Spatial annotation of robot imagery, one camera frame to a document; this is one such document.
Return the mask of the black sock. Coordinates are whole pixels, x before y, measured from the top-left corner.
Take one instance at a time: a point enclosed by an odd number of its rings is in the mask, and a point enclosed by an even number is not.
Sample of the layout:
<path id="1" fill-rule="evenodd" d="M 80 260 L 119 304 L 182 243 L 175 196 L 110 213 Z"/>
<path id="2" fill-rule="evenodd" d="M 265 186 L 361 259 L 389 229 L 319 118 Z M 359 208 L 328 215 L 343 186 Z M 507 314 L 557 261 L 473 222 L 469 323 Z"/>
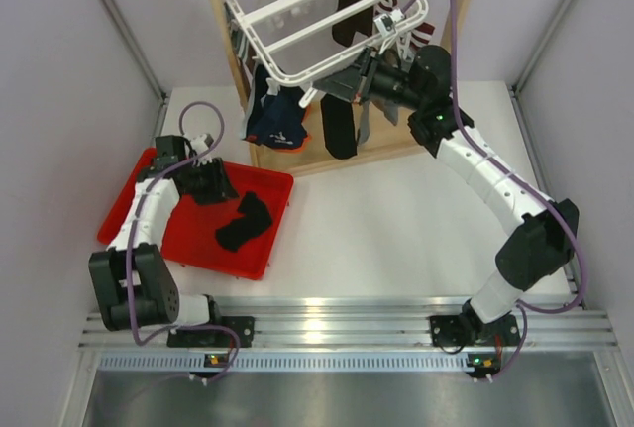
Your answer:
<path id="1" fill-rule="evenodd" d="M 215 232 L 218 245 L 236 253 L 245 243 L 258 238 L 273 223 L 265 203 L 252 191 L 248 191 L 238 206 L 239 217 Z"/>
<path id="2" fill-rule="evenodd" d="M 324 144 L 337 160 L 347 160 L 357 154 L 353 106 L 331 95 L 324 95 L 320 103 Z"/>

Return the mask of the white plastic clip hanger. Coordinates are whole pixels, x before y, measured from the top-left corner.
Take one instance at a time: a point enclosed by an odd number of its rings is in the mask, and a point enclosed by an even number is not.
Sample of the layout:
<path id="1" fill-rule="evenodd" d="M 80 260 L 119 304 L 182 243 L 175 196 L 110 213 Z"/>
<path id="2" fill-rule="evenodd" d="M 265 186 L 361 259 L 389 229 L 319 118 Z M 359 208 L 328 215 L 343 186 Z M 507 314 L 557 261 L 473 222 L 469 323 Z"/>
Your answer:
<path id="1" fill-rule="evenodd" d="M 268 18 L 308 1 L 313 8 L 306 16 L 286 18 L 281 29 L 272 29 L 267 24 Z M 242 102 L 248 99 L 252 81 L 232 49 L 231 23 L 245 32 L 255 62 L 263 65 L 279 86 L 302 87 L 314 94 L 318 91 L 313 88 L 315 80 L 348 65 L 364 48 L 384 53 L 396 43 L 398 39 L 387 45 L 380 43 L 373 24 L 377 14 L 400 8 L 411 32 L 429 12 L 427 0 L 277 0 L 262 7 L 256 0 L 210 0 L 210 3 Z"/>

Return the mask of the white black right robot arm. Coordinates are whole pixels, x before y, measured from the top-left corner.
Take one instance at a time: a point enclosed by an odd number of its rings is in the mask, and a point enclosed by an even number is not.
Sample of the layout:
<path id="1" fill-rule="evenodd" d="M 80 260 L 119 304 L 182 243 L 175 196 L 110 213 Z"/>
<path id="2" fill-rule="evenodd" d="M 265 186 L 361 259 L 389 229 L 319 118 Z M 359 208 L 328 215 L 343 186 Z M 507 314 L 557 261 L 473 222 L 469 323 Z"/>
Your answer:
<path id="1" fill-rule="evenodd" d="M 495 271 L 460 315 L 465 337 L 485 344 L 498 320 L 541 279 L 576 254 L 579 209 L 536 190 L 485 142 L 458 104 L 455 60 L 426 46 L 406 69 L 388 64 L 371 48 L 347 67 L 317 80 L 315 88 L 346 102 L 380 99 L 410 110 L 415 142 L 459 176 L 497 218 L 508 236 Z"/>

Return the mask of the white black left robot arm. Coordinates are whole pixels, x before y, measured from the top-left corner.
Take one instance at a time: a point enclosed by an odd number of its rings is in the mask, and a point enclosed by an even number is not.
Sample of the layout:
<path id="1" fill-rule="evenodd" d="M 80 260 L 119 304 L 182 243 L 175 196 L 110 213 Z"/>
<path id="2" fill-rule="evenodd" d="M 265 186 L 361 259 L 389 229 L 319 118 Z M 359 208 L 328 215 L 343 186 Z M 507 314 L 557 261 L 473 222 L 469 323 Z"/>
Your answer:
<path id="1" fill-rule="evenodd" d="M 128 213 L 106 250 L 89 259 L 89 273 L 103 324 L 110 331 L 142 326 L 189 326 L 203 345 L 223 336 L 224 322 L 209 295 L 179 291 L 161 253 L 172 212 L 185 196 L 199 207 L 238 197 L 224 163 L 212 158 L 216 141 L 156 138 L 156 154 L 136 175 Z"/>

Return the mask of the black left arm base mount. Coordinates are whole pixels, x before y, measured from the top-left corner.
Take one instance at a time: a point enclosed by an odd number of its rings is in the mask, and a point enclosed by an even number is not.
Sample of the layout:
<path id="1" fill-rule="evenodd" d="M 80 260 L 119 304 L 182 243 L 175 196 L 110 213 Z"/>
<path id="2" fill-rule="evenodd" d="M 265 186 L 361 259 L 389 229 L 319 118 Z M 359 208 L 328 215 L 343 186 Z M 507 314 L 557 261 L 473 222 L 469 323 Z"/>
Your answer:
<path id="1" fill-rule="evenodd" d="M 236 342 L 232 337 L 232 333 L 235 333 L 240 348 L 250 348 L 255 335 L 255 322 L 253 316 L 223 316 L 220 326 L 224 330 L 176 330 L 168 334 L 166 345 L 169 348 L 235 348 Z"/>

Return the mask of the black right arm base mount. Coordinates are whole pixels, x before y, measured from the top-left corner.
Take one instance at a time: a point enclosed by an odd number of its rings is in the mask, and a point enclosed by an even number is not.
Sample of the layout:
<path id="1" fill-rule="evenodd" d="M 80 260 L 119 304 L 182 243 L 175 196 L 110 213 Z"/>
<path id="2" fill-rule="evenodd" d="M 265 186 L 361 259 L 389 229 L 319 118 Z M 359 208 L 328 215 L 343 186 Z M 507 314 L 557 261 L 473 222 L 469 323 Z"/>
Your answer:
<path id="1" fill-rule="evenodd" d="M 429 327 L 432 346 L 451 355 L 464 348 L 516 347 L 520 341 L 520 330 L 512 314 L 488 324 L 465 314 L 433 315 Z"/>

